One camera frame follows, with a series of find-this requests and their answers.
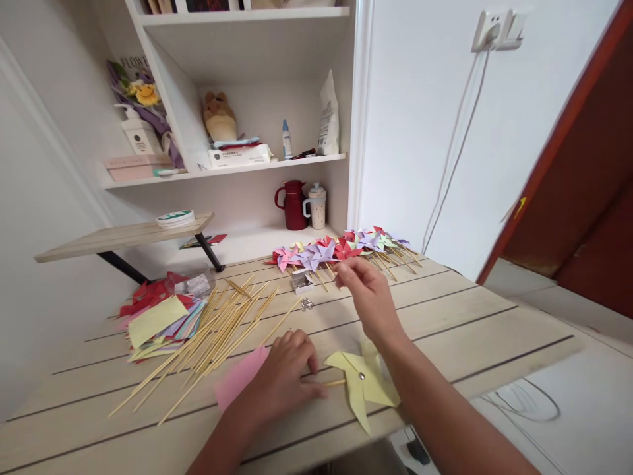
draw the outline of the hand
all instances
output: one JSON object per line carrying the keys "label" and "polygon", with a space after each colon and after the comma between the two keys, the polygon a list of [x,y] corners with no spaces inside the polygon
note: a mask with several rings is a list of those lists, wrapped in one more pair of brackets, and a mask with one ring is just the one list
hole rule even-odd
{"label": "hand", "polygon": [[256,424],[266,426],[314,398],[326,398],[327,389],[301,380],[308,365],[318,372],[317,350],[303,330],[288,330],[272,344],[266,361],[255,378],[233,401],[233,406],[251,414]]}
{"label": "hand", "polygon": [[388,337],[406,334],[396,314],[387,279],[360,257],[346,259],[334,266],[337,287],[348,287],[367,337],[377,346]]}

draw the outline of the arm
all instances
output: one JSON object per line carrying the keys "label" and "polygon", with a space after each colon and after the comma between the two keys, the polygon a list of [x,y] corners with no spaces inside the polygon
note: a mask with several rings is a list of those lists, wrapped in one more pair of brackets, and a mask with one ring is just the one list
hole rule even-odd
{"label": "arm", "polygon": [[336,265],[391,373],[405,411],[443,474],[537,474],[528,460],[442,376],[414,345],[396,314],[385,277],[367,261]]}
{"label": "arm", "polygon": [[301,379],[306,365],[317,374],[316,352],[302,330],[277,338],[255,378],[222,414],[187,475],[234,473],[255,437],[273,421],[314,398],[326,398],[322,385]]}

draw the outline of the pink paper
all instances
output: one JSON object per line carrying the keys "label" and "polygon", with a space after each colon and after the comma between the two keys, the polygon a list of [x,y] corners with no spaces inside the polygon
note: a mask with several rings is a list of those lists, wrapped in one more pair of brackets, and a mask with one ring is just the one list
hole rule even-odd
{"label": "pink paper", "polygon": [[246,358],[241,360],[213,389],[220,411],[224,412],[228,406],[244,391],[253,380],[268,357],[268,349],[260,346],[255,348]]}
{"label": "pink paper", "polygon": [[144,311],[146,311],[148,308],[150,308],[150,305],[148,305],[147,307],[145,307],[144,309],[141,309],[139,311],[137,311],[136,313],[133,313],[132,315],[128,315],[127,317],[125,317],[120,323],[119,326],[117,327],[117,330],[127,330],[127,325],[134,320],[136,317],[138,317],[141,313],[143,313]]}

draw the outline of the red door frame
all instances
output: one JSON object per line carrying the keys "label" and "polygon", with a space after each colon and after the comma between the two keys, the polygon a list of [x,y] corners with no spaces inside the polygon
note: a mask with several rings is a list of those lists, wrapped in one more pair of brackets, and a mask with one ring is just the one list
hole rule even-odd
{"label": "red door frame", "polygon": [[585,104],[591,89],[595,86],[602,70],[611,59],[617,44],[622,39],[622,36],[632,21],[633,0],[622,0],[618,11],[615,13],[613,20],[596,48],[593,57],[589,60],[589,63],[580,77],[576,88],[569,97],[569,101],[560,115],[558,123],[554,127],[552,135],[550,136],[548,143],[545,145],[545,148],[543,149],[541,156],[539,157],[534,170],[526,183],[526,186],[523,188],[521,193],[522,199],[517,203],[516,208],[512,211],[513,215],[510,217],[503,228],[503,231],[501,231],[501,234],[497,238],[497,242],[490,253],[488,261],[477,278],[477,283],[479,285],[483,285],[488,278],[490,271],[493,269],[495,262],[503,254],[512,234],[519,224],[519,221],[522,219],[526,208],[529,206],[539,185],[541,184],[541,181],[543,180],[543,177],[545,177],[547,170],[557,155],[560,146],[571,130],[576,117],[582,109],[582,106]]}

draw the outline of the table leg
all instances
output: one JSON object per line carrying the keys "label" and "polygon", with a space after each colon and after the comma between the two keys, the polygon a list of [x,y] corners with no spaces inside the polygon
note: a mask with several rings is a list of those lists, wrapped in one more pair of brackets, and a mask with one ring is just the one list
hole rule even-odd
{"label": "table leg", "polygon": [[203,248],[204,252],[208,256],[208,258],[211,260],[213,267],[216,268],[216,272],[222,272],[224,270],[224,265],[220,264],[220,261],[218,260],[216,255],[213,254],[213,251],[211,250],[211,246],[209,246],[209,243],[204,238],[204,234],[202,233],[196,234],[196,239],[200,243],[200,247]]}
{"label": "table leg", "polygon": [[98,253],[99,257],[103,260],[112,264],[114,267],[119,269],[123,274],[127,275],[130,279],[138,282],[140,285],[143,285],[145,282],[151,282],[147,277],[137,271],[134,267],[130,266],[127,262],[125,262],[122,258],[120,258],[117,254],[112,251],[106,251],[104,253]]}

